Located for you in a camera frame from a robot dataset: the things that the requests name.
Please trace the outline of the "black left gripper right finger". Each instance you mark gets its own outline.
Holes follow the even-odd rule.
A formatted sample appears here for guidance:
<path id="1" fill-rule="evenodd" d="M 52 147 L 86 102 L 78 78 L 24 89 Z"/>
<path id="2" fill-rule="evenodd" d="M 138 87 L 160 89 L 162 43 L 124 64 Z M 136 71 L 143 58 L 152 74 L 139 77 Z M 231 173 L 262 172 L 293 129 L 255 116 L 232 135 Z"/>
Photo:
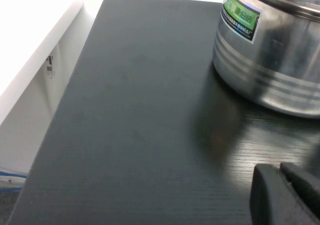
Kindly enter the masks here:
<path id="1" fill-rule="evenodd" d="M 291 162 L 282 162 L 279 169 L 308 207 L 320 206 L 319 178 Z"/>

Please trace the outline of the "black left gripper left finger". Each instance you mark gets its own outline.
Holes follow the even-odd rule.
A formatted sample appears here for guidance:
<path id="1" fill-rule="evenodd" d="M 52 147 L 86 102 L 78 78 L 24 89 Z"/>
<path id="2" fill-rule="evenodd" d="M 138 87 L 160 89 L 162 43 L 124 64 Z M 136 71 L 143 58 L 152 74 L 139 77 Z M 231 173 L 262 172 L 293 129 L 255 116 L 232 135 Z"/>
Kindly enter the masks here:
<path id="1" fill-rule="evenodd" d="M 318 225 L 320 206 L 307 206 L 280 166 L 260 163 L 254 167 L 250 200 L 254 225 Z"/>

